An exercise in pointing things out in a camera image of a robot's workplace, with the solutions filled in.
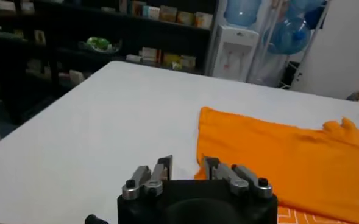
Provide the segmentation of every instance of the white wall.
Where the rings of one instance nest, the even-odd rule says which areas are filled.
[[[359,91],[359,0],[332,0],[303,74],[293,90],[340,99]]]

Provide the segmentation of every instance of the blue water jug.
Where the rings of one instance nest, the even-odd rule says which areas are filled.
[[[262,0],[227,0],[224,18],[228,23],[249,27],[257,21]]]
[[[287,18],[296,17],[304,12],[309,12],[322,6],[325,0],[291,0]]]
[[[265,33],[263,41],[267,41],[270,33]],[[273,54],[296,54],[307,47],[311,38],[311,31],[305,20],[300,17],[287,18],[275,25],[274,33],[268,47]]]

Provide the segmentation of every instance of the green object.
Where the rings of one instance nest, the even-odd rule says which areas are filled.
[[[109,40],[101,37],[90,37],[86,43],[92,48],[99,49],[101,51],[107,51],[112,46]]]

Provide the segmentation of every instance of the white table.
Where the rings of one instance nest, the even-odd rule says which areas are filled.
[[[112,62],[0,142],[1,224],[117,223],[116,198],[138,165],[174,155],[173,177],[197,171],[201,107],[302,128],[359,103]]]

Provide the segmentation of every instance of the orange shirt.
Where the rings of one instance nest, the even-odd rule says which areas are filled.
[[[359,223],[359,129],[348,119],[324,129],[201,109],[197,160],[243,164],[273,185],[281,205]],[[205,178],[203,167],[196,178]]]

